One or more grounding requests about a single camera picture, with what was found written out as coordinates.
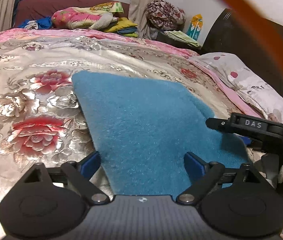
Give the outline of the teal knit sweater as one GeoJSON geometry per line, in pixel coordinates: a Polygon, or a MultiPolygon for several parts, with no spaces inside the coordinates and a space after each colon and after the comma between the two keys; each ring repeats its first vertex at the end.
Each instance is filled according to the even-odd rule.
{"type": "Polygon", "coordinates": [[[213,111],[180,83],[88,71],[72,82],[114,194],[178,196],[191,184],[188,152],[231,168],[248,160],[238,136],[207,128],[213,111]]]}

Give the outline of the blue clothes pile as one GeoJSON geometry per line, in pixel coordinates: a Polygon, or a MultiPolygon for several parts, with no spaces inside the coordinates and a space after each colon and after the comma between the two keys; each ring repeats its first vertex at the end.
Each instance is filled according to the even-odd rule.
{"type": "Polygon", "coordinates": [[[18,28],[28,30],[50,29],[52,27],[52,20],[50,17],[40,18],[38,20],[25,20],[18,28]]]}

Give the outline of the white patterned pillow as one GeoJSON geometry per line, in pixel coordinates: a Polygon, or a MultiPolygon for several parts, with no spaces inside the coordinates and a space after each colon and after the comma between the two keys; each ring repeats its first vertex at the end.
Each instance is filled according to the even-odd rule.
{"type": "Polygon", "coordinates": [[[212,71],[265,119],[283,124],[283,97],[230,53],[207,53],[190,59],[212,71]]]}

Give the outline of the floral satin bedspread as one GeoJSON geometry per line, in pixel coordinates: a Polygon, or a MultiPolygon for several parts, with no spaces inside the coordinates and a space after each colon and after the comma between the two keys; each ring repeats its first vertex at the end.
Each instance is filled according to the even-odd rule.
{"type": "MultiPolygon", "coordinates": [[[[0,33],[0,201],[36,162],[78,161],[94,150],[73,92],[81,70],[182,83],[220,118],[249,106],[196,62],[194,51],[88,30],[0,33]]],[[[0,224],[0,238],[4,236],[0,224]]]]}

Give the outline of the dark wooden headboard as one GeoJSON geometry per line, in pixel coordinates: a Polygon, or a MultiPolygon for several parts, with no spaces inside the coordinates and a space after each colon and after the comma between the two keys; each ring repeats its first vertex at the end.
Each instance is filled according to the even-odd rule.
{"type": "Polygon", "coordinates": [[[212,25],[201,52],[226,52],[237,55],[247,67],[283,97],[283,75],[273,60],[242,27],[231,9],[224,9],[212,25]]]}

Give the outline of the yellow blue carton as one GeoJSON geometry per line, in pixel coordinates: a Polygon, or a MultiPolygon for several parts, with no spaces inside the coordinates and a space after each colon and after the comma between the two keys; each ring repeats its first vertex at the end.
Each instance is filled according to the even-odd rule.
{"type": "Polygon", "coordinates": [[[200,35],[201,29],[203,27],[203,18],[201,14],[197,14],[192,17],[190,21],[190,25],[187,31],[187,35],[194,40],[198,40],[198,37],[200,35]]]}

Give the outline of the light green folded cloth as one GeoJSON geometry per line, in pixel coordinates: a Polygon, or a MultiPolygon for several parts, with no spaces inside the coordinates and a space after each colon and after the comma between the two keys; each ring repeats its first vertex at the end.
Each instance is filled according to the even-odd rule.
{"type": "Polygon", "coordinates": [[[188,45],[192,45],[192,46],[197,47],[197,48],[199,48],[201,46],[196,40],[189,37],[188,35],[186,35],[182,31],[166,30],[166,31],[164,31],[164,34],[166,36],[168,36],[169,38],[172,38],[172,39],[180,41],[180,42],[184,42],[188,45]]]}

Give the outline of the dark floral bundle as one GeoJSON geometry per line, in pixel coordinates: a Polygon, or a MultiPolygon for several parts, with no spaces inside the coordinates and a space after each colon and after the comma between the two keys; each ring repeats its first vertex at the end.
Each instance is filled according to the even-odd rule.
{"type": "Polygon", "coordinates": [[[146,6],[146,18],[159,30],[176,30],[186,20],[185,11],[165,0],[156,0],[146,6]]]}

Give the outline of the yellow green folded cloths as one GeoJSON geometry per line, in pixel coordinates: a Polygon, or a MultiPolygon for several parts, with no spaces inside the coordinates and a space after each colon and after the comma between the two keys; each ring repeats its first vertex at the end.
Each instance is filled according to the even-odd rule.
{"type": "Polygon", "coordinates": [[[115,33],[125,37],[139,37],[138,25],[133,23],[126,17],[120,17],[114,23],[111,23],[107,28],[103,29],[105,33],[115,33]]]}

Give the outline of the maroon sofa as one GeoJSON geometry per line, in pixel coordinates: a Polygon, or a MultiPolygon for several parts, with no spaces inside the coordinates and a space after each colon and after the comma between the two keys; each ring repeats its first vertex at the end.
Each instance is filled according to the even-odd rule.
{"type": "Polygon", "coordinates": [[[113,0],[22,0],[17,5],[13,27],[19,28],[24,22],[52,17],[55,12],[69,7],[89,8],[112,1],[113,0]]]}

